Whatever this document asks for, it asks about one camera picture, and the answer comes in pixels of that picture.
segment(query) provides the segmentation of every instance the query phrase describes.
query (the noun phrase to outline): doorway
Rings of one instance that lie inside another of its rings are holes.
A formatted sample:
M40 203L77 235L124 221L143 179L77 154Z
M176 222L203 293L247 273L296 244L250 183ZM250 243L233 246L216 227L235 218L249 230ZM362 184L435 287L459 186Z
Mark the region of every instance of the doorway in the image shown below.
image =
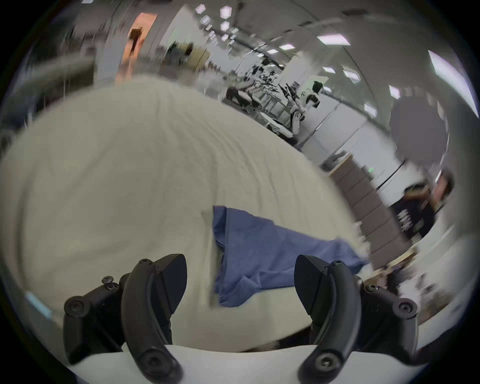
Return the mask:
M141 13L133 22L128 31L127 44L125 45L120 68L115 78L116 83L122 83L132 77L133 66L137 60L138 53L142 49L145 38L156 17L156 14Z

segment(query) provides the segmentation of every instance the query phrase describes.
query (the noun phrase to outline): ceiling light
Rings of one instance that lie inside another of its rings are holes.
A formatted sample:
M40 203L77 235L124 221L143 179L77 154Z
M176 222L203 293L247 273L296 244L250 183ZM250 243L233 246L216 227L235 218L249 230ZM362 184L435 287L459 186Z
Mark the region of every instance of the ceiling light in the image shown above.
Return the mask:
M352 71L343 71L346 77L353 81L360 81L360 77L358 76L358 73L352 72Z
M466 79L445 59L442 59L436 53L428 51L433 68L438 77L445 80L455 91L465 100L473 113L478 117L477 107L473 99L472 91L468 86Z
M372 115L373 117L377 116L377 110L366 103L363 104L363 110L367 112L369 115Z
M350 45L343 35L323 35L317 38L325 45Z
M206 10L206 7L203 4L200 4L195 10L198 14L202 14Z
M391 85L388 86L390 88L390 94L395 99L400 99L400 90L398 88L392 87Z
M222 19L228 19L232 15L232 7L226 5L223 8L220 8L220 17Z
M222 24L220 24L220 29L222 31L228 31L230 28L230 23L228 21L224 21Z
M291 44L284 44L280 46L280 49L283 49L284 51L288 51L289 49L295 49L295 47Z

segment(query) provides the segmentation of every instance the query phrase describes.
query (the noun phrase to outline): person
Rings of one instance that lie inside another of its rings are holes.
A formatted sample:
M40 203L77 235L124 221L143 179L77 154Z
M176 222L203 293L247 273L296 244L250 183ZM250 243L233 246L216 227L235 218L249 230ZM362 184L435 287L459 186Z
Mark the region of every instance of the person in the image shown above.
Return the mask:
M404 190L404 196L390 206L398 219L400 229L408 239L417 234L423 238L432 229L435 215L453 186L451 172L444 169L433 191L425 182L411 185Z

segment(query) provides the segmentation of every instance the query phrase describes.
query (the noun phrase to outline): ceiling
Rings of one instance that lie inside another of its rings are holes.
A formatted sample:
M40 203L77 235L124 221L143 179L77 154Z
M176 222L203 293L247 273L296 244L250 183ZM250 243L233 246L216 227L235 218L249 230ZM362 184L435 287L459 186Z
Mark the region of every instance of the ceiling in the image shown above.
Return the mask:
M231 53L242 56L255 49L284 65L298 55L316 56L319 72L322 66L336 69L337 77L329 75L328 83L336 85L334 94L340 92L358 108L364 103L374 106L376 119L385 127L394 101L389 85L420 87L440 98L435 94L440 91L429 50L442 54L461 71L451 48L404 0L188 0L188 4L194 9L200 1L206 9L198 17L211 17L209 24L218 37L224 34L220 24L225 21L220 8L232 7L230 28L239 31ZM327 34L342 34L350 46L325 46L316 38ZM279 46L286 43L295 48L281 50ZM278 52L268 54L270 49ZM345 65L359 73L358 84L341 78Z
M309 38L327 34L352 21L370 21L374 23L415 23L420 21L406 2L399 0L188 0L194 9L204 4L206 9L198 15L199 19L208 15L213 29L219 34L220 8L232 7L228 18L230 28L237 27L236 39L249 48L259 47L259 52L275 61L286 63L302 49ZM279 49L280 45L290 43L295 48L288 51ZM276 49L278 53L269 55L267 50Z

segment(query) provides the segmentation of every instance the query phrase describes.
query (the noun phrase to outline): white wall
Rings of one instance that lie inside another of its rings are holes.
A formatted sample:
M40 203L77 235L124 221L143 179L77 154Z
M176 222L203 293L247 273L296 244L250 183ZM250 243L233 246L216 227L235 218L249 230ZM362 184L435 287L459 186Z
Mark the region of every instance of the white wall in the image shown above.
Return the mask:
M217 67L221 67L224 72L235 70L238 64L240 64L241 57L229 56L228 48L223 47L221 43L213 45L210 40L208 40L204 47L210 52L207 61L211 61Z
M203 46L208 40L208 35L200 29L194 11L188 5L182 6L175 15L160 40L160 45L168 48L173 43L172 39L180 43L193 43L196 47Z
M351 152L360 166L373 168L372 185L375 188L400 166L400 161L395 156L396 146L393 141L369 121L365 121L340 150ZM407 163L384 184L379 195L386 205L391 205L402 197L406 187L421 180L421 170Z

